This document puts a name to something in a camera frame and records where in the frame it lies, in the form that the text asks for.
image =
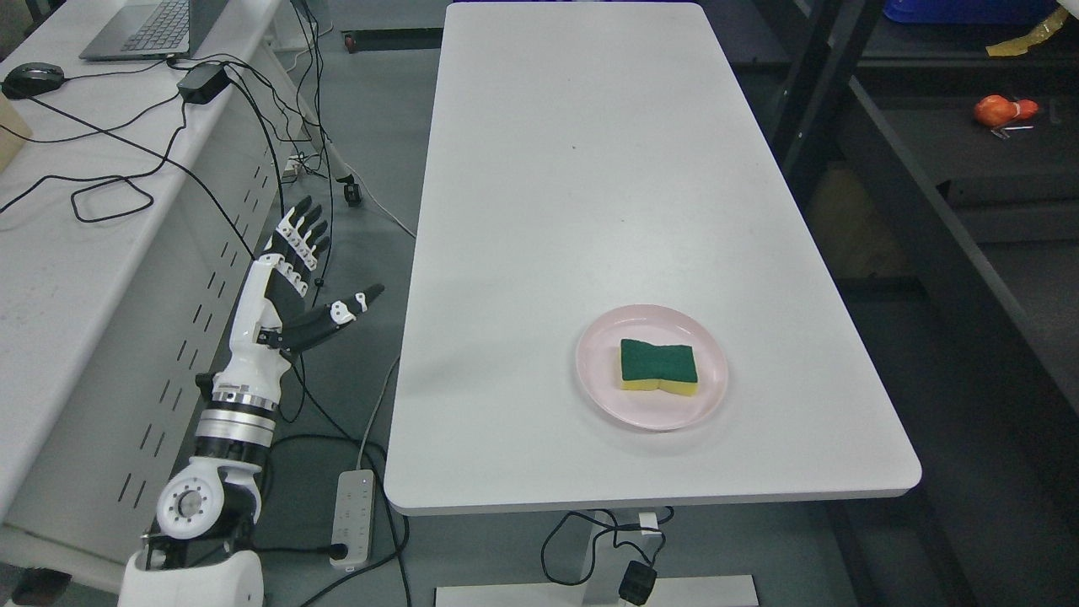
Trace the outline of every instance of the laptop keyboard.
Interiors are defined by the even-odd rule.
[[[189,0],[163,0],[127,42],[124,51],[172,49],[188,35]]]

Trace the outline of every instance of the table base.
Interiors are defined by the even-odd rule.
[[[579,607],[581,587],[554,583],[439,588],[436,607]],[[757,607],[752,576],[661,578],[647,607]]]

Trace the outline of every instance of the pink plate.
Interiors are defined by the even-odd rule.
[[[656,346],[693,347],[697,394],[622,390],[618,345],[624,339]],[[727,390],[727,359],[715,340],[689,317],[663,306],[624,306],[591,325],[577,344],[577,376],[588,396],[617,419],[646,430],[677,430],[705,419]]]

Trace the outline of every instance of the robotic arm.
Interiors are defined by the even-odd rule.
[[[120,607],[262,605],[261,563],[251,550],[262,510],[255,475],[273,442],[281,378],[293,357],[355,321],[384,288],[303,312],[308,280],[329,244],[320,213],[310,196],[300,201],[251,261],[229,335],[232,358],[221,373],[196,380],[207,406],[194,455],[158,498],[142,550],[127,562]],[[189,564],[188,548],[203,540],[221,541],[229,557]]]

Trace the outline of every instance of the yellow sponge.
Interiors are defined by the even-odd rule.
[[[689,346],[623,340],[618,359],[623,390],[663,390],[683,397],[697,394],[697,365]]]

